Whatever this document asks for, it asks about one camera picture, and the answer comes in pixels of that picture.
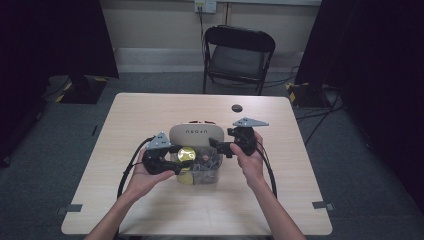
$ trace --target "gray carpet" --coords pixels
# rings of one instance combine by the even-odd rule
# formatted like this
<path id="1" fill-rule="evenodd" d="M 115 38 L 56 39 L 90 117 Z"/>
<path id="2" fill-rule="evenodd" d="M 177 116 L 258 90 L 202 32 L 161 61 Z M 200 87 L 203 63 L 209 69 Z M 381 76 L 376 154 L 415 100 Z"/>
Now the gray carpet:
<path id="1" fill-rule="evenodd" d="M 267 81 L 289 76 L 269 73 Z M 66 77 L 52 78 L 47 93 L 65 81 Z M 207 91 L 255 94 L 252 88 L 237 87 L 209 81 Z M 122 73 L 119 80 L 109 81 L 97 105 L 55 103 L 59 93 L 47 97 L 41 119 L 11 155 L 11 166 L 0 169 L 0 239 L 81 239 L 61 233 L 64 215 L 57 210 L 71 202 L 114 96 L 119 92 L 201 91 L 200 72 Z M 287 93 L 283 85 L 278 85 L 264 88 L 263 95 Z M 335 99 L 334 92 L 329 93 L 329 98 Z M 302 117 L 323 111 L 294 112 Z M 320 119 L 299 122 L 304 139 Z M 368 150 L 363 136 L 360 127 L 342 109 L 331 113 L 308 142 L 308 154 L 324 200 L 335 207 L 329 211 L 333 233 L 308 239 L 424 239 L 423 215 L 392 172 Z"/>

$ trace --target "black chair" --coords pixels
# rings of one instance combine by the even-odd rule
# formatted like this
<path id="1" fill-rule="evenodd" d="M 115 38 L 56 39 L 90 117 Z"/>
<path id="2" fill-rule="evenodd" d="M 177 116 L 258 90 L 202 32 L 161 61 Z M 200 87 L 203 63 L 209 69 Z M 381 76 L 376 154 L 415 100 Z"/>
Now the black chair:
<path id="1" fill-rule="evenodd" d="M 262 31 L 214 26 L 204 35 L 205 69 L 203 93 L 206 92 L 206 79 L 209 76 L 244 83 L 256 84 L 258 95 L 262 88 L 275 50 L 274 39 Z M 215 46 L 211 58 L 210 48 Z"/>

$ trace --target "forearm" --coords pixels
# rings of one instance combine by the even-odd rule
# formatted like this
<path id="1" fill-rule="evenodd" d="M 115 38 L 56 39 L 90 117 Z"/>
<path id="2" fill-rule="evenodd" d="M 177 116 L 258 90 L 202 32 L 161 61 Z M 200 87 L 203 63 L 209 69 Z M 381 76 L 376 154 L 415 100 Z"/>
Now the forearm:
<path id="1" fill-rule="evenodd" d="M 265 180 L 251 187 L 276 240 L 305 239 L 296 223 L 275 198 Z"/>
<path id="2" fill-rule="evenodd" d="M 134 202 L 131 196 L 122 195 L 85 239 L 113 239 Z"/>

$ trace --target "person's left hand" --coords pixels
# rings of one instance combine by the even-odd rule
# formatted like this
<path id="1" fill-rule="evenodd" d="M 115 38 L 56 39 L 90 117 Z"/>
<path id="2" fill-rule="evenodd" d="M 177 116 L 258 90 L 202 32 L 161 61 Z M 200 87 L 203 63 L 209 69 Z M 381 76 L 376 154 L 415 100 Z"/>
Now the person's left hand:
<path id="1" fill-rule="evenodd" d="M 134 166 L 134 171 L 131 176 L 131 180 L 128 183 L 128 186 L 123 193 L 123 195 L 129 196 L 133 202 L 137 201 L 144 195 L 146 195 L 152 188 L 159 182 L 162 182 L 171 176 L 175 175 L 174 171 L 169 170 L 162 172 L 157 175 L 151 175 L 147 172 L 146 168 L 144 168 L 141 160 L 143 159 L 143 155 L 146 149 L 142 149 L 140 154 L 138 155 L 137 162 Z"/>

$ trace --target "clear plastic container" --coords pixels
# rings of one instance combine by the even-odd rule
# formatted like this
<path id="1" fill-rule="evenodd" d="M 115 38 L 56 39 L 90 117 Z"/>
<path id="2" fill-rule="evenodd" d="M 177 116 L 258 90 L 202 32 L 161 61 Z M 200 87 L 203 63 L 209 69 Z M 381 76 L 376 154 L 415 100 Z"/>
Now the clear plastic container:
<path id="1" fill-rule="evenodd" d="M 213 184 L 218 182 L 223 155 L 212 147 L 184 147 L 171 154 L 171 161 L 193 160 L 192 167 L 177 175 L 178 182 L 185 185 Z"/>

